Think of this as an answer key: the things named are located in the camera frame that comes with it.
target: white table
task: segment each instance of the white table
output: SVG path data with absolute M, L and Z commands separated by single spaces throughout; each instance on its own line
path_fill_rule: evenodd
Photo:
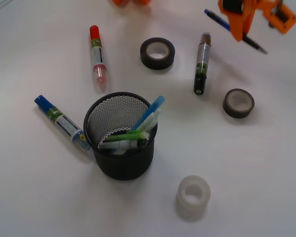
M 296 0 L 286 3 L 296 12 Z M 268 55 L 237 43 L 207 17 L 216 0 L 13 0 L 0 10 L 0 237 L 296 237 L 296 25 L 285 36 L 257 12 L 249 36 Z M 111 91 L 166 102 L 149 170 L 113 180 L 37 108 L 40 94 L 80 127 L 95 91 L 89 27 L 100 28 Z M 193 93 L 197 46 L 212 35 L 206 92 Z M 175 62 L 140 61 L 146 39 L 163 37 Z M 222 110 L 233 88 L 255 108 Z M 212 196 L 201 220 L 174 208 L 180 181 L 199 175 Z

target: blue pen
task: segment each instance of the blue pen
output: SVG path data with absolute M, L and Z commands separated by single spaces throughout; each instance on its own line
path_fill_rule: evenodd
M 226 30 L 231 31 L 230 25 L 224 19 L 220 18 L 219 16 L 217 16 L 215 13 L 213 13 L 212 11 L 210 11 L 208 9 L 205 9 L 204 12 L 206 13 L 207 16 L 212 18 L 214 21 L 216 21 L 218 24 L 220 24 Z
M 214 21 L 216 21 L 218 24 L 220 24 L 226 30 L 228 30 L 229 32 L 231 32 L 230 25 L 224 19 L 222 19 L 221 17 L 217 16 L 215 13 L 213 13 L 212 11 L 210 11 L 208 9 L 205 9 L 204 12 L 206 13 L 206 15 L 208 17 L 212 18 Z M 242 41 L 245 42 L 245 43 L 247 43 L 251 47 L 255 48 L 256 50 L 258 50 L 258 51 L 260 51 L 260 52 L 262 52 L 264 54 L 267 54 L 267 51 L 264 48 L 262 48 L 260 45 L 258 45 L 256 42 L 254 42 L 249 37 L 247 37 L 245 33 L 243 33 Z
M 142 124 L 145 119 L 153 112 L 155 112 L 164 102 L 164 97 L 160 95 L 153 103 L 148 107 L 148 109 L 144 112 L 141 118 L 135 123 L 135 125 L 131 128 L 131 130 L 136 130 L 140 124 Z

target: white tape roll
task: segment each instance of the white tape roll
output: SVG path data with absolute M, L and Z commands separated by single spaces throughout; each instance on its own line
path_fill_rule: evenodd
M 179 185 L 178 204 L 187 211 L 202 211 L 211 196 L 208 183 L 201 177 L 191 175 L 185 177 Z

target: mesh pen holder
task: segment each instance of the mesh pen holder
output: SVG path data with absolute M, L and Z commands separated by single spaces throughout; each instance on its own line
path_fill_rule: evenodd
M 98 147 L 107 136 L 129 130 L 149 106 L 149 102 L 139 95 L 116 92 L 99 99 L 87 112 L 83 131 L 98 166 L 107 176 L 117 180 L 131 180 L 138 178 L 149 168 L 157 125 L 149 133 L 147 146 L 143 149 L 114 155 Z

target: orange object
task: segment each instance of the orange object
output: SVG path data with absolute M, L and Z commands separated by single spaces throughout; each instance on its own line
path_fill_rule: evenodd
M 296 23 L 296 14 L 282 2 L 282 0 L 219 0 L 218 6 L 222 14 L 228 17 L 232 35 L 237 41 L 241 41 L 243 33 L 248 34 L 257 9 L 263 10 L 263 15 L 271 26 L 282 34 L 287 33 Z

